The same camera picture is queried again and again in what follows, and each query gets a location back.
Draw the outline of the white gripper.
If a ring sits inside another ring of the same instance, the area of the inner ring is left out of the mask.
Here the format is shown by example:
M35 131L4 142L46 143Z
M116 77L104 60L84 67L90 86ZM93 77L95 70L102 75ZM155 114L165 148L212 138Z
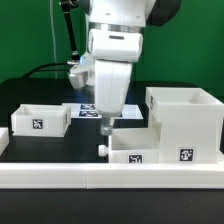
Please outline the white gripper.
M125 104L132 66L138 61L143 44L140 33L91 29L88 53L69 71L74 89L83 88L94 74L96 111L103 116L101 134L111 135L113 117L119 116Z

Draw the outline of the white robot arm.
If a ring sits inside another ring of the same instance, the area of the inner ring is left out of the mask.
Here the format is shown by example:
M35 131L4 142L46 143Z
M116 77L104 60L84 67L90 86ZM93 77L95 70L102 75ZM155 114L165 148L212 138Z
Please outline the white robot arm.
M182 0L59 0L71 46L69 80L75 89L94 87L101 133L113 132L121 115L133 64L143 48L142 30L162 26L179 11ZM79 54L70 12L79 8L86 18L86 51Z

